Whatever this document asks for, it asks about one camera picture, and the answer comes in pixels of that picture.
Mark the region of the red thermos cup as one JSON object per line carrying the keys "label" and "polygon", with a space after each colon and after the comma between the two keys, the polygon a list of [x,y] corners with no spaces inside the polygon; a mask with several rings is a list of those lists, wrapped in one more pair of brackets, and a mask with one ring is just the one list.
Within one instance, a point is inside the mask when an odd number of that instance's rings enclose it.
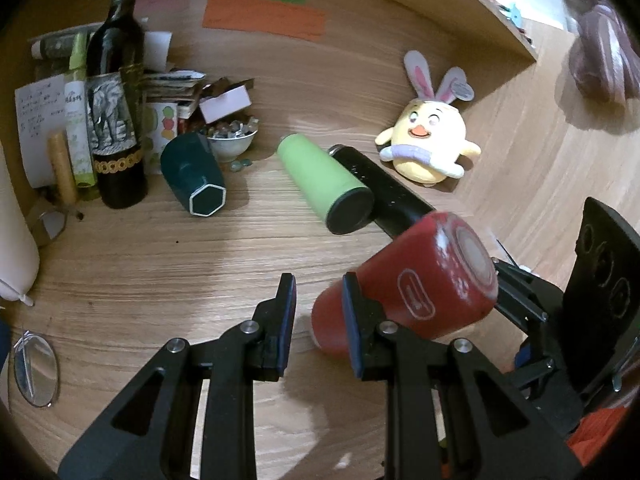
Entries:
{"label": "red thermos cup", "polygon": [[498,299],[487,249],[468,222],[447,211],[427,214],[352,272],[386,318],[424,339],[486,318]]}

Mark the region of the dark green hexagonal cup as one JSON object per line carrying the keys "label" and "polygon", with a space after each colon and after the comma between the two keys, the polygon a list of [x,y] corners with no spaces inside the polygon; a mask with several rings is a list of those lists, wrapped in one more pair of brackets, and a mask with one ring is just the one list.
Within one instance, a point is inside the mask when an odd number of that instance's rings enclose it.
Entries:
{"label": "dark green hexagonal cup", "polygon": [[226,203],[227,187],[209,140],[201,133],[183,133],[160,155],[160,171],[183,208],[208,218]]}

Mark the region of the black cylindrical bottle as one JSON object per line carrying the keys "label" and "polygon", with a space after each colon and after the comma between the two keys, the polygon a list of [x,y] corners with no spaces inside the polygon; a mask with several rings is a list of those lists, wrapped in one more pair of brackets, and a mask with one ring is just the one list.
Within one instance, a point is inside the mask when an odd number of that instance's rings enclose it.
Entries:
{"label": "black cylindrical bottle", "polygon": [[374,196],[370,220],[389,237],[397,238],[435,210],[356,148],[335,144],[329,148],[329,155],[370,188]]}

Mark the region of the green thermos bottle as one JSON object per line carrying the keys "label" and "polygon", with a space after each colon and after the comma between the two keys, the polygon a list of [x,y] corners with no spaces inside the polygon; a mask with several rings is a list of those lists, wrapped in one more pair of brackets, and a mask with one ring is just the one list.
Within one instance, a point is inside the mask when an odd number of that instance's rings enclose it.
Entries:
{"label": "green thermos bottle", "polygon": [[329,153],[300,133],[285,136],[277,155],[286,173],[326,228],[344,235],[369,223],[374,204],[370,188]]}

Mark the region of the yellow chick plush toy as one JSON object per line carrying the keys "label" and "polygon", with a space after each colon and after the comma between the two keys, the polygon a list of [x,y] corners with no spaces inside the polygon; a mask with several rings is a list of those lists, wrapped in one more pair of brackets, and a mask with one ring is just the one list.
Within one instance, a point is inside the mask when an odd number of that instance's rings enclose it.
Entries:
{"label": "yellow chick plush toy", "polygon": [[416,97],[396,122],[375,138],[378,157],[401,176],[424,186],[459,180],[465,169],[458,159],[476,159],[482,149],[466,138],[466,125],[454,101],[470,102],[475,93],[458,66],[447,70],[440,86],[432,85],[424,55],[410,50],[404,66]]}

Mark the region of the pink tied curtain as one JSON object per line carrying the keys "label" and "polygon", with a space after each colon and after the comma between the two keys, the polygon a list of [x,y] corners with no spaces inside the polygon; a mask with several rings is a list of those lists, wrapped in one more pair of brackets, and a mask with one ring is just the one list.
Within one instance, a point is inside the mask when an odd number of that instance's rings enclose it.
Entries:
{"label": "pink tied curtain", "polygon": [[568,0],[577,23],[568,68],[587,99],[624,106],[639,97],[639,43],[612,0]]}

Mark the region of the white bowl of trinkets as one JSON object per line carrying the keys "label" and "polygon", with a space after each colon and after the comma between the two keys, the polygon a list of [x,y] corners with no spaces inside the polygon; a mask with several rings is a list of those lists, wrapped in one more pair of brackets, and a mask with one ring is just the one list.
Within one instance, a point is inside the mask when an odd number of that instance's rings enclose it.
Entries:
{"label": "white bowl of trinkets", "polygon": [[206,131],[217,162],[233,162],[248,150],[258,133],[259,119],[250,116],[245,122],[218,122]]}

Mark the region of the tan cylindrical tube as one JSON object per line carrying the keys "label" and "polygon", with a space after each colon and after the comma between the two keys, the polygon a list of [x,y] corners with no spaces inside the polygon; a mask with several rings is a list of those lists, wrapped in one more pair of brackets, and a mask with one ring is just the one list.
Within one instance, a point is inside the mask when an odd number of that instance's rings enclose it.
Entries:
{"label": "tan cylindrical tube", "polygon": [[64,130],[50,134],[48,155],[63,204],[74,206],[78,202],[78,192]]}

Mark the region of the small white box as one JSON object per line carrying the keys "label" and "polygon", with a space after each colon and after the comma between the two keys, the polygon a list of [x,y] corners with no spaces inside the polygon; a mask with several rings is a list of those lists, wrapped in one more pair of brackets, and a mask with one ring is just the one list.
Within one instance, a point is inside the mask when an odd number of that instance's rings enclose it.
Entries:
{"label": "small white box", "polygon": [[250,95],[244,86],[239,86],[200,101],[200,111],[206,124],[212,124],[219,119],[245,110],[252,105]]}

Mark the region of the white handwritten note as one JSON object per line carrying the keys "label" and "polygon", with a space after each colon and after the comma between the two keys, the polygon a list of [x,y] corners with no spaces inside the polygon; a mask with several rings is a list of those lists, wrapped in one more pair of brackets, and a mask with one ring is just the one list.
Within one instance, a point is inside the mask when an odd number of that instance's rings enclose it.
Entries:
{"label": "white handwritten note", "polygon": [[14,91],[18,140],[26,178],[32,188],[54,185],[48,137],[65,127],[65,76],[56,75]]}

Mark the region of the dark wine bottle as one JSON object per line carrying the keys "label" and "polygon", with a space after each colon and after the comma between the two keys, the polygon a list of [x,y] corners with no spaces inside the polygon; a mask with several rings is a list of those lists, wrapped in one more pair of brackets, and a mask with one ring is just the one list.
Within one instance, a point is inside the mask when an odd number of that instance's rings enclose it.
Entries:
{"label": "dark wine bottle", "polygon": [[136,0],[112,0],[87,51],[87,115],[96,184],[103,203],[124,209],[148,192],[140,134],[144,32]]}

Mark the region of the orange paper note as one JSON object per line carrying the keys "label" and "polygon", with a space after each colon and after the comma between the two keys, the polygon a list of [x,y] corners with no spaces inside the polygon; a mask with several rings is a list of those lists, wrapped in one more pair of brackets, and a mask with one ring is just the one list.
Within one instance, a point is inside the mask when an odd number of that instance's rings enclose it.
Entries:
{"label": "orange paper note", "polygon": [[202,26],[317,42],[326,33],[326,14],[277,0],[207,0]]}

